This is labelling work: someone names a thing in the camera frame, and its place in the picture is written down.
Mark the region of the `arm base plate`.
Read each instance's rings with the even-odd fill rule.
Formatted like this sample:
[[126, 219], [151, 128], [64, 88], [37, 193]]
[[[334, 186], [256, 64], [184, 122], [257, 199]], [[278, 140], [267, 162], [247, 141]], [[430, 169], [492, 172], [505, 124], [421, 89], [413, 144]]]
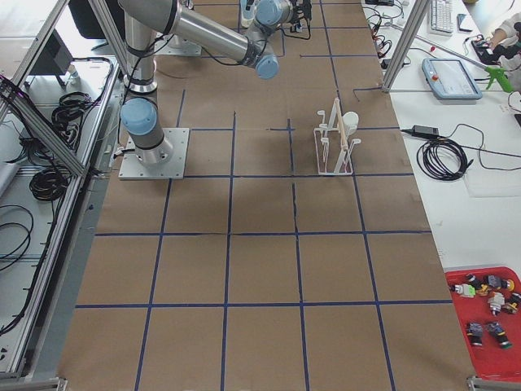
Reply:
[[200, 45], [190, 42], [178, 35], [167, 35], [155, 44], [154, 52], [157, 55], [172, 55], [179, 57], [200, 57]]
[[119, 170], [121, 180], [183, 179], [189, 128], [163, 128], [164, 140], [156, 148], [143, 150], [129, 137]]

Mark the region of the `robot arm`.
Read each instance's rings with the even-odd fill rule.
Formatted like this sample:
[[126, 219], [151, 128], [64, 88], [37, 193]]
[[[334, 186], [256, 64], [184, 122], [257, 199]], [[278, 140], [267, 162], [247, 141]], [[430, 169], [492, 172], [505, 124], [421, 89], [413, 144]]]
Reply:
[[248, 67], [263, 80], [278, 74], [279, 63], [269, 42], [288, 26], [298, 33], [312, 19], [309, 1], [243, 1], [243, 32], [198, 13], [188, 1], [120, 1], [125, 13], [127, 75], [120, 123], [129, 134], [126, 148], [146, 169], [182, 158], [169, 131], [162, 127], [156, 102], [155, 56], [176, 42], [197, 46], [219, 64]]

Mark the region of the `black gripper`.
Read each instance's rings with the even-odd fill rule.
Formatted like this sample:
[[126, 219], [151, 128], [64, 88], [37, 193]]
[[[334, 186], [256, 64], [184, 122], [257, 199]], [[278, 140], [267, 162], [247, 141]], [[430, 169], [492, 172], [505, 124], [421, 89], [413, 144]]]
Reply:
[[290, 32], [301, 33], [302, 23], [310, 29], [312, 20], [312, 2], [310, 0], [291, 0], [291, 18], [289, 19]]

